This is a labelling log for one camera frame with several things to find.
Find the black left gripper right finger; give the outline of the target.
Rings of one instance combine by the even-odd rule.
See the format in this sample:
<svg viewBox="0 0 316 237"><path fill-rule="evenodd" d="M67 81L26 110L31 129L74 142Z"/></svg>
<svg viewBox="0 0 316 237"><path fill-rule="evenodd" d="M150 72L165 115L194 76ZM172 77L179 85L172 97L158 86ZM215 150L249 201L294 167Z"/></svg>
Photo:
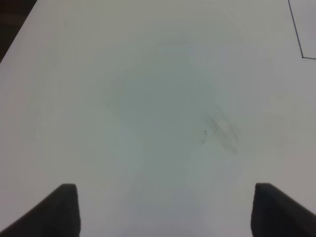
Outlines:
<svg viewBox="0 0 316 237"><path fill-rule="evenodd" d="M251 212L254 237L314 237L316 215L270 183L257 183Z"/></svg>

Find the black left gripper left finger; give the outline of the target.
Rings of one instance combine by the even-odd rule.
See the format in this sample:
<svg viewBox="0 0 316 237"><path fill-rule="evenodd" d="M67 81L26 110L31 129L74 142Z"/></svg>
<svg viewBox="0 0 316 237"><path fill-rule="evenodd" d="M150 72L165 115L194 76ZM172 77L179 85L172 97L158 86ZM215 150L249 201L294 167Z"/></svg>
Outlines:
<svg viewBox="0 0 316 237"><path fill-rule="evenodd" d="M62 184L29 212L0 232L2 237L78 237L81 231L78 191Z"/></svg>

